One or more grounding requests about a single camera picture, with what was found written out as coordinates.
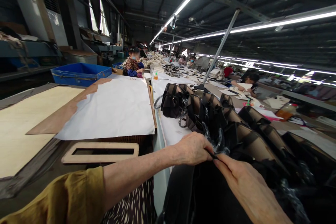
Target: glass jar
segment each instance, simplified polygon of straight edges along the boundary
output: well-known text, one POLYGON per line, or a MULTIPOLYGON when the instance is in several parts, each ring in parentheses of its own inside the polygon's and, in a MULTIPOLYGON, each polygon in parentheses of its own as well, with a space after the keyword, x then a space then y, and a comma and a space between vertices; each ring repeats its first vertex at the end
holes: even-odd
POLYGON ((284 106, 282 106, 281 109, 279 109, 279 111, 276 113, 276 116, 283 118, 280 119, 280 121, 287 121, 289 118, 296 114, 297 107, 297 104, 286 103, 284 106))

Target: plastic bin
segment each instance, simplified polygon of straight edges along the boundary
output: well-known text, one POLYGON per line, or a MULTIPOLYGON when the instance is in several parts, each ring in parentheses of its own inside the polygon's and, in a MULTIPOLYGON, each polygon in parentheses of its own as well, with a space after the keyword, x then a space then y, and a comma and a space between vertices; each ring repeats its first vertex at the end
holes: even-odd
POLYGON ((112 74, 112 68, 107 66, 74 63, 51 69, 51 74, 57 84, 88 87, 101 78, 112 74))
POLYGON ((117 52, 118 58, 124 58, 125 54, 123 52, 117 52))
POLYGON ((115 63, 115 64, 112 64, 112 67, 113 68, 117 68, 117 69, 124 69, 123 66, 121 66, 122 62, 119 62, 119 63, 115 63))

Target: wooden board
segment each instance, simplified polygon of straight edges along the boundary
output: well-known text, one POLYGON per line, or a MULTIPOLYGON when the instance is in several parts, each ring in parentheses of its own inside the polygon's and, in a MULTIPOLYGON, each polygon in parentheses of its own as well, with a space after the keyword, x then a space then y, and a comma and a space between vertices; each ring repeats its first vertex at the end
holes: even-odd
POLYGON ((63 164, 80 163, 115 163, 125 159, 135 158, 139 155, 139 145, 136 143, 108 143, 108 142, 79 142, 74 144, 62 157, 63 164), (77 155, 76 150, 93 149, 133 149, 133 154, 117 155, 77 155))
POLYGON ((98 89, 98 85, 110 81, 111 79, 105 78, 97 80, 59 110, 55 111, 48 116, 48 118, 31 128, 26 135, 57 134, 77 111, 77 103, 86 99, 87 95, 95 93, 98 89))
POLYGON ((55 135, 25 133, 80 92, 57 86, 0 110, 0 179, 17 174, 55 135))

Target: cardboard box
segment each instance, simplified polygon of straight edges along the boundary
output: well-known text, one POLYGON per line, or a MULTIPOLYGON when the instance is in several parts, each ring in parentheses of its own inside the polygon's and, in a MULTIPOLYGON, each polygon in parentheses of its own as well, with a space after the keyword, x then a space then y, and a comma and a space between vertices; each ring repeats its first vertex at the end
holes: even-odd
POLYGON ((123 75, 123 71, 124 70, 112 68, 112 74, 123 75))
POLYGON ((25 26, 22 24, 0 22, 0 26, 7 26, 8 28, 11 28, 13 31, 15 31, 18 34, 28 35, 25 26))

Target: pipe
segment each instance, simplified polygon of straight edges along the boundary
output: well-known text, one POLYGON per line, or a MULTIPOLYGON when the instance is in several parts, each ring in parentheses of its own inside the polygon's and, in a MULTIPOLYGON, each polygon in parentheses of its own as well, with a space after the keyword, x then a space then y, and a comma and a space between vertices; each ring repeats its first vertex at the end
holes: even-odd
POLYGON ((222 38, 222 41, 221 41, 221 43, 220 43, 220 45, 218 47, 218 50, 217 50, 216 55, 215 55, 215 58, 213 59, 211 65, 209 67, 208 72, 206 73, 206 76, 205 76, 204 81, 203 81, 203 85, 205 85, 205 83, 207 81, 207 78, 209 77, 210 72, 212 71, 212 68, 214 67, 215 63, 217 62, 218 55, 220 54, 221 50, 223 49, 225 41, 227 40, 227 38, 228 38, 228 36, 230 34, 230 31, 231 31, 231 29, 232 29, 232 27, 233 27, 233 25, 234 25, 234 23, 235 23, 235 21, 236 21, 236 19, 238 17, 239 12, 240 12, 240 9, 237 9, 235 11, 233 17, 232 17, 232 20, 231 20, 231 22, 229 24, 229 27, 227 28, 226 33, 224 34, 224 36, 222 38))

